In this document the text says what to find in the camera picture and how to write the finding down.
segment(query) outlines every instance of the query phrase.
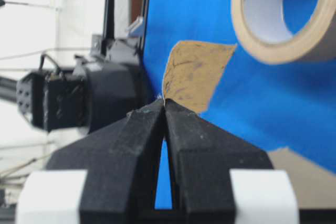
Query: black metal frame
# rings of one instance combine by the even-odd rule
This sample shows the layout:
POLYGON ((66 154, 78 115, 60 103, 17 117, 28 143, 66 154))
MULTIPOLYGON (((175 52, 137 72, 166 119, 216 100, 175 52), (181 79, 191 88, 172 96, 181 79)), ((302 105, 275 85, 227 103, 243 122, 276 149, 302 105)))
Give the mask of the black metal frame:
POLYGON ((16 81, 0 77, 0 99, 16 102, 16 81))
MULTIPOLYGON (((148 8, 149 8, 149 0, 143 0, 141 15, 144 17, 145 22, 145 31, 143 37, 139 38, 138 42, 138 56, 142 60, 143 51, 145 45, 145 37, 146 37, 146 28, 147 28, 147 17, 148 17, 148 8)), ((106 55, 106 47, 109 41, 113 41, 114 37, 114 0, 105 0, 105 15, 104 15, 104 24, 103 24, 103 36, 102 42, 99 46, 99 51, 106 55)))

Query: metal rod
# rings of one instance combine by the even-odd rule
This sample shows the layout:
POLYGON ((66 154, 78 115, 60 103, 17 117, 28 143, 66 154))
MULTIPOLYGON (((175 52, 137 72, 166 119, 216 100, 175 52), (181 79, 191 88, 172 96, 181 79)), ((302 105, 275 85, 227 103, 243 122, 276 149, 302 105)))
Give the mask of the metal rod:
POLYGON ((10 4, 10 5, 24 5, 24 6, 29 6, 29 7, 38 7, 38 8, 59 10, 59 8, 52 7, 50 5, 38 5, 38 4, 30 4, 30 3, 22 3, 22 2, 11 2, 11 1, 6 1, 5 3, 6 4, 10 4))
POLYGON ((16 103, 16 81, 0 77, 0 98, 16 103))

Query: tape roll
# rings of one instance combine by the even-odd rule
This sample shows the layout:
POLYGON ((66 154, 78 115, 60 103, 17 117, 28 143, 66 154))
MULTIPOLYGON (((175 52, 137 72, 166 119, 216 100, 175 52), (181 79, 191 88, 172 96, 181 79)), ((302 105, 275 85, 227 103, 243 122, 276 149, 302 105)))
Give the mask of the tape roll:
POLYGON ((283 0, 232 0, 231 15, 241 45, 267 64, 324 61, 336 57, 336 0, 318 0, 297 34, 283 18, 283 0))

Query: white tape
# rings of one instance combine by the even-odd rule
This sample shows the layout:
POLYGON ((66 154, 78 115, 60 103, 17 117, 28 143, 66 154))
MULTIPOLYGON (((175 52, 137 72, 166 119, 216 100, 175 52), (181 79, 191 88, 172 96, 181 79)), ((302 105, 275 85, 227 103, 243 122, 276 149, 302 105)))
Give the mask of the white tape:
POLYGON ((305 27, 293 35, 283 0, 232 0, 232 20, 241 45, 268 64, 322 61, 336 57, 336 0, 318 0, 305 27))
POLYGON ((20 194, 16 224, 80 224, 86 170, 32 173, 20 194))
POLYGON ((235 224, 298 224, 299 209, 287 173, 231 169, 235 224))

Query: roll of masking tape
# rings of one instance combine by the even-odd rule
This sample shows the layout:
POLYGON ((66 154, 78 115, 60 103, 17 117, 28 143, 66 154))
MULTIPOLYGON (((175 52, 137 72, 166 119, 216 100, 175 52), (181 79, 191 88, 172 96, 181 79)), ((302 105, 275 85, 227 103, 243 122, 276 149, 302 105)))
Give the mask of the roll of masking tape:
POLYGON ((283 0, 232 0, 231 15, 241 45, 267 64, 336 58, 336 0, 318 0, 301 31, 283 17, 283 0))

